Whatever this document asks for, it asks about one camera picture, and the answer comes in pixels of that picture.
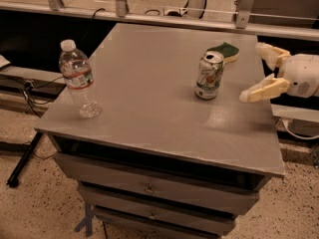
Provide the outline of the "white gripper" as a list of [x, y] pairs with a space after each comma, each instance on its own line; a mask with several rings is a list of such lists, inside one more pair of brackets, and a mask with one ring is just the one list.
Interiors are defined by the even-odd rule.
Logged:
[[255, 45], [255, 50], [271, 71], [280, 67], [278, 76], [282, 78], [276, 78], [273, 74], [265, 77], [260, 83], [240, 94], [241, 102], [271, 100], [284, 93], [304, 99], [319, 96], [318, 55], [291, 56], [287, 50], [262, 42]]

